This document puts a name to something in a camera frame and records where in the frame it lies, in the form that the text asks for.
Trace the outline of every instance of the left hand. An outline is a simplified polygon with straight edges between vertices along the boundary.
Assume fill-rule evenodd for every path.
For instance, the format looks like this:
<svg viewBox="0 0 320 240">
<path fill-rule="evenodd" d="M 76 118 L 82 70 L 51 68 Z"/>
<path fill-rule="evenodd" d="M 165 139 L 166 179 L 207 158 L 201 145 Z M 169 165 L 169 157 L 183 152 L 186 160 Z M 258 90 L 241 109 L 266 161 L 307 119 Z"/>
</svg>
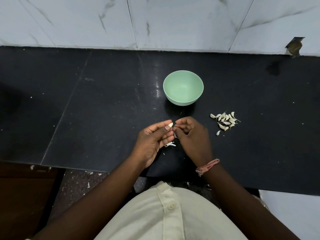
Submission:
<svg viewBox="0 0 320 240">
<path fill-rule="evenodd" d="M 166 120 L 155 123 L 140 131 L 130 157 L 144 163 L 145 168 L 149 167 L 159 149 L 174 140 L 174 132 L 168 126 L 171 122 Z"/>
</svg>

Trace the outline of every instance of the speckled floor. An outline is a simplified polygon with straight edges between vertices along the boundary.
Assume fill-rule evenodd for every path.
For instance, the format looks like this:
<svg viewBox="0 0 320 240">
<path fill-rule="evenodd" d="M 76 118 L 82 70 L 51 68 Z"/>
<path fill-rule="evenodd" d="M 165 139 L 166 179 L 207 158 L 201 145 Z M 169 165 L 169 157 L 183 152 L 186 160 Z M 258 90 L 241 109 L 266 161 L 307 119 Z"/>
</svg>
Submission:
<svg viewBox="0 0 320 240">
<path fill-rule="evenodd" d="M 107 176 L 108 173 L 67 169 L 52 207 L 48 223 L 52 222 L 71 205 L 85 196 Z M 158 183 L 158 181 L 159 179 L 139 177 L 134 184 L 134 190 L 132 190 L 131 196 L 134 197 L 135 194 L 149 189 L 151 186 Z M 211 194 L 210 188 L 205 184 L 195 185 L 192 182 L 177 181 L 166 182 L 174 187 L 182 187 L 194 191 L 218 206 L 217 201 Z"/>
</svg>

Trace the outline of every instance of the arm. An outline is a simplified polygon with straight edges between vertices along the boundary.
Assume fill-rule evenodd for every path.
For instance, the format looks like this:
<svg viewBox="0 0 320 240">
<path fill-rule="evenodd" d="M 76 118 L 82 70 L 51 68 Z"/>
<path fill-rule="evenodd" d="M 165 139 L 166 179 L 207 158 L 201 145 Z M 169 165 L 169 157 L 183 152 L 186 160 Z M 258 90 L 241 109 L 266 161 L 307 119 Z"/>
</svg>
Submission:
<svg viewBox="0 0 320 240">
<path fill-rule="evenodd" d="M 214 159 L 207 128 L 191 117 L 176 121 L 174 132 L 197 167 Z M 250 240 L 299 239 L 262 204 L 239 185 L 222 167 L 214 165 L 204 173 L 223 212 Z"/>
<path fill-rule="evenodd" d="M 94 239 L 116 214 L 142 170 L 152 164 L 160 148 L 174 140 L 168 126 L 171 122 L 167 120 L 143 129 L 131 155 L 34 239 Z"/>
</svg>

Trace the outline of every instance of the forearm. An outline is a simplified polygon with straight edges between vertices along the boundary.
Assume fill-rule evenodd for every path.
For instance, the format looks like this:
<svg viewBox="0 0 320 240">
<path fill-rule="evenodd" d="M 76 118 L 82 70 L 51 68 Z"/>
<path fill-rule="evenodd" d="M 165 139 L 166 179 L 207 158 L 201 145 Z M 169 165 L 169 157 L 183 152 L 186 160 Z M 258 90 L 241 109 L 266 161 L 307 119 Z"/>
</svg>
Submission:
<svg viewBox="0 0 320 240">
<path fill-rule="evenodd" d="M 223 212 L 252 239 L 298 239 L 285 225 L 240 186 L 220 164 L 204 174 Z"/>
<path fill-rule="evenodd" d="M 112 219 L 144 165 L 126 159 L 106 179 L 63 215 L 41 230 L 35 239 L 93 239 Z"/>
</svg>

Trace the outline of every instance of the person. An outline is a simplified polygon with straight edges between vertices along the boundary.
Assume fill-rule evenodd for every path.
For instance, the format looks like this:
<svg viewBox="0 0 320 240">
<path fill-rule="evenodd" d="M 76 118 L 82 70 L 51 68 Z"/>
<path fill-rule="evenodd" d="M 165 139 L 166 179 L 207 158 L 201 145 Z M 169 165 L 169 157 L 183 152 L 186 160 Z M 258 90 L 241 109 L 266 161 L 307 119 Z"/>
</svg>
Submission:
<svg viewBox="0 0 320 240">
<path fill-rule="evenodd" d="M 159 182 L 120 210 L 142 170 L 178 136 L 196 167 L 214 160 L 208 130 L 192 117 L 143 129 L 130 156 L 90 193 L 33 239 L 298 239 L 262 204 L 215 164 L 203 174 L 221 210 L 185 188 Z"/>
</svg>

